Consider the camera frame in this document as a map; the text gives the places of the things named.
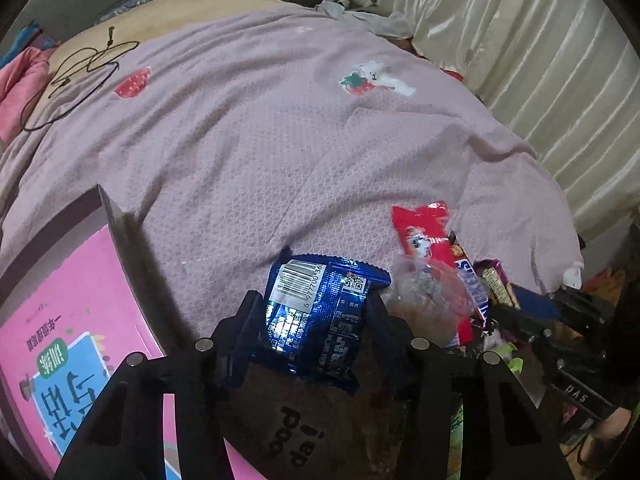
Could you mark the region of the purple snack packet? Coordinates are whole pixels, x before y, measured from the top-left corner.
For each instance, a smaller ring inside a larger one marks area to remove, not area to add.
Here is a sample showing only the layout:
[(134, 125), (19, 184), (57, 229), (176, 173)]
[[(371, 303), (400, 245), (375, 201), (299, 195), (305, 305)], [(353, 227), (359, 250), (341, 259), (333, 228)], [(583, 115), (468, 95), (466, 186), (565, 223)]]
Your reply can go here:
[(487, 285), (497, 304), (503, 304), (516, 310), (521, 309), (511, 282), (506, 277), (506, 272), (504, 272), (499, 260), (482, 260), (474, 264), (474, 270)]

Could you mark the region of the blue foil snack packet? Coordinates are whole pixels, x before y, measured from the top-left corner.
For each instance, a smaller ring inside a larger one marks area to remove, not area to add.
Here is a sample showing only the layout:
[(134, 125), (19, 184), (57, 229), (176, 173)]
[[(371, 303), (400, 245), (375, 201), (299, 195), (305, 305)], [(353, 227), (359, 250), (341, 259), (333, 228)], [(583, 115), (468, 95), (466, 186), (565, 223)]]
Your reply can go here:
[(264, 322), (252, 359), (270, 370), (339, 388), (351, 396), (352, 367), (361, 348), (370, 292), (390, 286), (390, 274), (370, 263), (285, 246), (265, 289)]

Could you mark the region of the pink book tray box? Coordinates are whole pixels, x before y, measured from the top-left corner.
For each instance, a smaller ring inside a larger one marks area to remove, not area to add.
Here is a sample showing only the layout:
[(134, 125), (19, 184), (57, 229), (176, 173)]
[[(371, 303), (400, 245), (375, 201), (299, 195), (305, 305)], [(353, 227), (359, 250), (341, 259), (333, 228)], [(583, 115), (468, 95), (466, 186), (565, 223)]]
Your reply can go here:
[(1, 449), (43, 479), (254, 479), (222, 437), (238, 326), (179, 344), (102, 188), (69, 203), (1, 279)]

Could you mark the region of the snickers bar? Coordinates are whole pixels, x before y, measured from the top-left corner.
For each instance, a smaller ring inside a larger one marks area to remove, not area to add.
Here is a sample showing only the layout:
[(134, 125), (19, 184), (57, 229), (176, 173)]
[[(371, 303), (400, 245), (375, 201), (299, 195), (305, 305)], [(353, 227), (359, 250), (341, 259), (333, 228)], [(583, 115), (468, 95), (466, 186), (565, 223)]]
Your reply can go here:
[(466, 290), (473, 299), (475, 317), (482, 323), (483, 327), (486, 327), (490, 322), (489, 298), (487, 296), (486, 288), (476, 274), (471, 260), (468, 258), (466, 252), (458, 242), (454, 231), (449, 233), (449, 241), (451, 244), (452, 254), (454, 255), (454, 264), (457, 268), (458, 277), (462, 279)]

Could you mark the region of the clear wrapped pastry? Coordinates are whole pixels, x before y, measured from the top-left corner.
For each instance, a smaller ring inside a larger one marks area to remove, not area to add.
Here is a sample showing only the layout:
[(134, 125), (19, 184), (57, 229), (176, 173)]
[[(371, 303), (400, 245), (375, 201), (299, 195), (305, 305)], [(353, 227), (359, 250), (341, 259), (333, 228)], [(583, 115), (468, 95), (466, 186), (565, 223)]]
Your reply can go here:
[(457, 271), (433, 259), (398, 255), (392, 282), (382, 293), (390, 315), (407, 322), (415, 337), (440, 348), (460, 344), (459, 327), (474, 312), (474, 302)]

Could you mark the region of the red snack packet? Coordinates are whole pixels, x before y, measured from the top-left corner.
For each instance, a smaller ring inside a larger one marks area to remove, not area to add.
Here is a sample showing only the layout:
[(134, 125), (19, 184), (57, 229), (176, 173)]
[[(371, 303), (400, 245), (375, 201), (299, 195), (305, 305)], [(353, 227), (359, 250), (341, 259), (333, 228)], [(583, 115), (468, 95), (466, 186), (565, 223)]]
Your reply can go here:
[(436, 266), (438, 270), (451, 273), (447, 276), (446, 287), (454, 295), (450, 299), (451, 307), (457, 309), (460, 321), (457, 333), (446, 347), (466, 346), (473, 341), (471, 318), (475, 306), (468, 288), (459, 275), (454, 260), (454, 252), (446, 233), (449, 209), (445, 202), (436, 200), (414, 209), (393, 206), (390, 214), (402, 250), (409, 257)]

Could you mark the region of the lilac bed quilt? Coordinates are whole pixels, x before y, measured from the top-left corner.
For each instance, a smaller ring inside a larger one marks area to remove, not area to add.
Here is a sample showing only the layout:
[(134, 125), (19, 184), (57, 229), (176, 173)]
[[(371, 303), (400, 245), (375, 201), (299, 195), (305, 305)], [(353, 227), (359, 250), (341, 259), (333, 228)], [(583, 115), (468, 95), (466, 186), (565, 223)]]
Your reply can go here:
[(388, 268), (397, 206), (442, 200), (473, 260), (535, 292), (582, 268), (564, 193), (473, 93), (299, 8), (142, 41), (45, 96), (1, 159), (2, 263), (94, 186), (199, 335), (284, 246)]

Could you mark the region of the cream curtain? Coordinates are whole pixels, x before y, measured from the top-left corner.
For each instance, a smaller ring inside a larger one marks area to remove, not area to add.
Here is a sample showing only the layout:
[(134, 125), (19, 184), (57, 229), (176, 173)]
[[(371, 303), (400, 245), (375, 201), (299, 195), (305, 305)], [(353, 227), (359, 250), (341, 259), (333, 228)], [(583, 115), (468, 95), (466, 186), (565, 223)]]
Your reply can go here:
[(603, 0), (378, 0), (527, 141), (592, 240), (639, 205), (639, 57)]

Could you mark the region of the beige blanket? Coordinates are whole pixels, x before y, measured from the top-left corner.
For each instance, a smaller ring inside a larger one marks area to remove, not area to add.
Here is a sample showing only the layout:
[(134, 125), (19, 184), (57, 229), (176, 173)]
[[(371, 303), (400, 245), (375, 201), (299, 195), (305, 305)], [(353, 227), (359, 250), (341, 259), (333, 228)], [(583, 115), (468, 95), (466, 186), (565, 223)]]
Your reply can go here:
[(49, 73), (54, 74), (66, 58), (77, 61), (91, 48), (103, 49), (110, 27), (114, 28), (116, 44), (129, 40), (145, 42), (186, 25), (265, 11), (282, 3), (281, 0), (152, 0), (64, 42), (49, 58)]

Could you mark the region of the pink duvet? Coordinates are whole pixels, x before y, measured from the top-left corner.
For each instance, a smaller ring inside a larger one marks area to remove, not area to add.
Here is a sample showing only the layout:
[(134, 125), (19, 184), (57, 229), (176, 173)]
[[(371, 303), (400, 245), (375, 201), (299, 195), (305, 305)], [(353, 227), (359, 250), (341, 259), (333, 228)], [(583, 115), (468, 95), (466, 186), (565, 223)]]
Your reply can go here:
[(0, 136), (7, 148), (23, 130), (41, 90), (48, 82), (49, 58), (55, 48), (28, 47), (1, 69)]

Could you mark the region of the blue purple clothes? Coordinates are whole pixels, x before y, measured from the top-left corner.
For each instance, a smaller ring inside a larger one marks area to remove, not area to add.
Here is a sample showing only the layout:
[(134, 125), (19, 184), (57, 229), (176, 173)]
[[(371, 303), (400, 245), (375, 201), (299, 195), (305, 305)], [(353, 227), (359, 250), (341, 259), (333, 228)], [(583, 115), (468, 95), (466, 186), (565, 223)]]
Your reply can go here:
[(56, 41), (47, 35), (38, 24), (30, 23), (18, 31), (13, 44), (11, 44), (9, 50), (6, 51), (6, 54), (2, 55), (0, 67), (3, 68), (6, 64), (9, 64), (9, 62), (13, 61), (17, 55), (28, 47), (35, 47), (39, 50), (49, 50), (55, 46)]

